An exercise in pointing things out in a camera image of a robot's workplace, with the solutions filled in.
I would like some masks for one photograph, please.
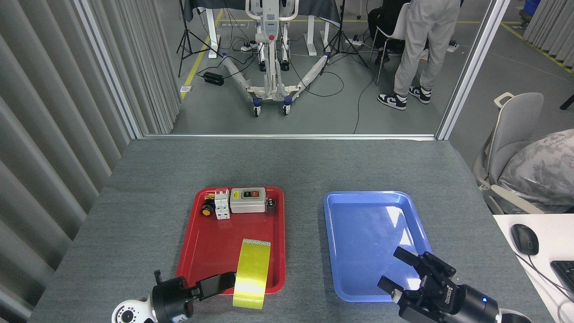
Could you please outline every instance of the power adapter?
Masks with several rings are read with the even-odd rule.
[[[219,85],[219,86],[222,86],[224,83],[222,75],[211,73],[211,72],[205,72],[203,74],[203,79],[207,83],[211,83],[211,84],[215,84],[215,85]]]

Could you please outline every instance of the black shoe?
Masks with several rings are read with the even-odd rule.
[[[377,100],[386,105],[386,106],[390,106],[393,107],[397,110],[405,110],[406,109],[406,96],[401,96],[399,94],[396,93],[391,93],[391,94],[379,94],[379,96],[377,97]]]
[[[383,51],[380,51],[377,59],[375,59],[375,65],[378,65],[381,62],[381,57],[383,58],[383,64],[388,63],[391,60],[388,55],[383,56]]]
[[[431,90],[425,90],[422,86],[411,86],[409,94],[418,98],[422,104],[429,104],[431,102]]]
[[[387,54],[389,56],[401,56],[403,51],[400,51],[398,49],[387,49]]]

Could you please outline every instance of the electrical switch box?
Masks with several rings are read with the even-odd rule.
[[[265,188],[243,187],[231,189],[230,208],[232,213],[265,212]]]

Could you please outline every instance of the blue tray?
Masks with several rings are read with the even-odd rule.
[[[398,191],[340,191],[325,195],[325,221],[337,295],[347,302],[391,302],[381,275],[405,289],[420,284],[413,267],[393,256],[397,246],[431,252],[410,196]]]

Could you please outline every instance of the power strip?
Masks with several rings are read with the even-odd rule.
[[[360,40],[346,39],[345,41],[347,42],[347,44],[352,44],[353,46],[362,46],[363,45],[363,42]]]

